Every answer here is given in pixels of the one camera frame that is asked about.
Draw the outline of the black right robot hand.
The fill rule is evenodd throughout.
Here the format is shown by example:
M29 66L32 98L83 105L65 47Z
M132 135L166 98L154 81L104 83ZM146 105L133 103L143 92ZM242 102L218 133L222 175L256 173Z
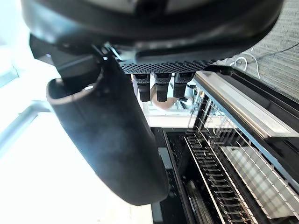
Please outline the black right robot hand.
M46 98L78 151L132 205L164 200L168 176L131 79L196 72L274 27L281 0L23 0L34 58L60 78Z

